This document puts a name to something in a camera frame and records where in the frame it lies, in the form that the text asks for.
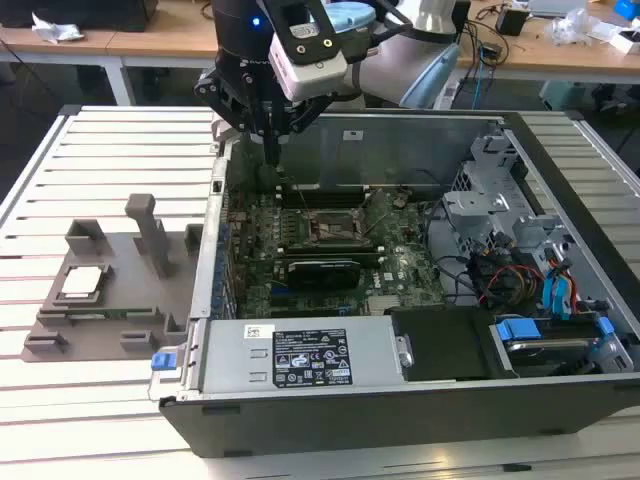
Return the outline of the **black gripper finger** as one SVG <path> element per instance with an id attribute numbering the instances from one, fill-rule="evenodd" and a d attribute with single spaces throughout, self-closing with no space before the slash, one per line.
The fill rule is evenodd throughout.
<path id="1" fill-rule="evenodd" d="M 300 103 L 277 100 L 272 103 L 272 164 L 280 161 L 280 141 L 304 131 L 330 105 L 330 96 L 322 95 Z"/>
<path id="2" fill-rule="evenodd" d="M 253 73 L 225 76 L 221 70 L 207 69 L 194 89 L 196 95 L 235 130 L 247 133 L 256 143 L 261 142 L 265 162 L 273 164 L 273 131 Z"/>

